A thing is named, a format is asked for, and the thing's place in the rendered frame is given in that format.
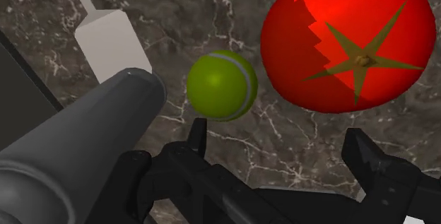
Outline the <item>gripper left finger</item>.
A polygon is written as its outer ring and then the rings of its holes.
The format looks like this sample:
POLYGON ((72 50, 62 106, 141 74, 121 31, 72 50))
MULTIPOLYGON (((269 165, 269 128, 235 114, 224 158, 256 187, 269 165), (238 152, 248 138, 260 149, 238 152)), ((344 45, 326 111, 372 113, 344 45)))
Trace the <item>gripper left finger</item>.
POLYGON ((170 199, 189 224, 293 224, 222 165, 204 160, 207 121, 196 118, 186 141, 152 157, 118 158, 85 224, 143 224, 157 200, 170 199))

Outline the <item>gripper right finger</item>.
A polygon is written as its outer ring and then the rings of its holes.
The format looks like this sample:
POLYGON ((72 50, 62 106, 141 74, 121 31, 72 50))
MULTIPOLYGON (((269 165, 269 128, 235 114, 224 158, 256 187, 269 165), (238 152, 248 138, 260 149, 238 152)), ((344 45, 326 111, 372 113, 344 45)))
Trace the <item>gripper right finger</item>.
POLYGON ((441 224, 441 178, 387 155, 359 128, 346 130, 341 157, 365 192, 346 224, 441 224))

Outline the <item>green tennis ball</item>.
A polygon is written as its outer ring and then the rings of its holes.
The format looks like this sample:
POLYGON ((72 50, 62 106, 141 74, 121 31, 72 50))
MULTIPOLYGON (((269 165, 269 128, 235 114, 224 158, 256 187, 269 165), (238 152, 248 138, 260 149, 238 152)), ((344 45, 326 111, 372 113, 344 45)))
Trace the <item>green tennis ball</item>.
POLYGON ((239 54, 217 50, 200 57, 187 77, 187 98, 200 114, 230 121, 245 114, 257 96, 252 65, 239 54))

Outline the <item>grey cylindrical bottle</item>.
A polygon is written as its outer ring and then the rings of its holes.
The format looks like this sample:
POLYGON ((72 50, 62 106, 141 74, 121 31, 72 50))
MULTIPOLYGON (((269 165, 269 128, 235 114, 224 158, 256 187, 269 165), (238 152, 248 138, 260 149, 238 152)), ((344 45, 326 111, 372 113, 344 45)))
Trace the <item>grey cylindrical bottle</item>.
POLYGON ((0 151, 0 224, 84 224, 165 101, 155 74, 125 69, 0 151))

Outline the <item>red tomato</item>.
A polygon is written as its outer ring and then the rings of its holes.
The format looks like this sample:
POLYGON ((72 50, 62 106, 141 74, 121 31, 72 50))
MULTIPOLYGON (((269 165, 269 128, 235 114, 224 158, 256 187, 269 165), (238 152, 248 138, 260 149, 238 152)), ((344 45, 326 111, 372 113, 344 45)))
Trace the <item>red tomato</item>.
POLYGON ((342 113, 407 91, 427 66, 435 39, 428 0, 276 0, 260 51, 284 99, 342 113))

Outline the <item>white spatula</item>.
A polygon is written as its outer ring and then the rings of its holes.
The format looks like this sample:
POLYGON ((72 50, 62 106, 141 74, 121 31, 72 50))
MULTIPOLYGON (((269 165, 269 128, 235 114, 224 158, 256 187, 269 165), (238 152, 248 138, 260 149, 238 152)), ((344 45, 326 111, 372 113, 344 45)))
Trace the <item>white spatula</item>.
POLYGON ((99 83, 127 68, 152 72, 151 63, 125 12, 98 10, 91 0, 80 2, 87 16, 74 36, 99 83))

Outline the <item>dark flat panel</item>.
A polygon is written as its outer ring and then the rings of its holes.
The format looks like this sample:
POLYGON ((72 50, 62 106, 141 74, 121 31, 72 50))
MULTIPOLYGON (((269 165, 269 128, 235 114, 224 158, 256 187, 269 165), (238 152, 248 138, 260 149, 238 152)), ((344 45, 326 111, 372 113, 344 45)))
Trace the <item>dark flat panel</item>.
POLYGON ((63 108, 0 30, 0 151, 63 108))

